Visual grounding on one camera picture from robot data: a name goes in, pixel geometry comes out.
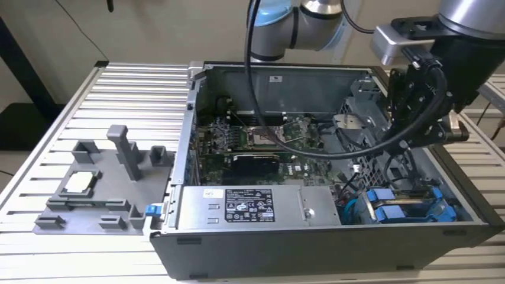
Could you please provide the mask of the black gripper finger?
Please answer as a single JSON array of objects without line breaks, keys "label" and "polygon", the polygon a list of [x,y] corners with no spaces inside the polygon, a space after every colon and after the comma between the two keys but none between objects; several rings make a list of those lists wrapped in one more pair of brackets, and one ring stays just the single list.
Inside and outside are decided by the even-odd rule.
[{"label": "black gripper finger", "polygon": [[406,148],[423,147],[423,136],[429,132],[430,125],[445,117],[441,114],[442,106],[430,106],[438,89],[446,89],[441,64],[434,59],[425,59],[418,61],[418,65],[418,69],[410,64],[405,70],[398,68],[390,70],[388,100],[392,125],[388,130],[388,138],[392,138],[418,121],[418,117],[425,111],[430,116],[423,120],[422,125],[401,138],[400,141],[406,142],[406,145],[402,146],[401,142],[397,142],[388,148],[388,154],[400,154]]},{"label": "black gripper finger", "polygon": [[430,125],[423,138],[423,146],[465,142],[469,139],[469,130],[458,116],[445,116]]}]

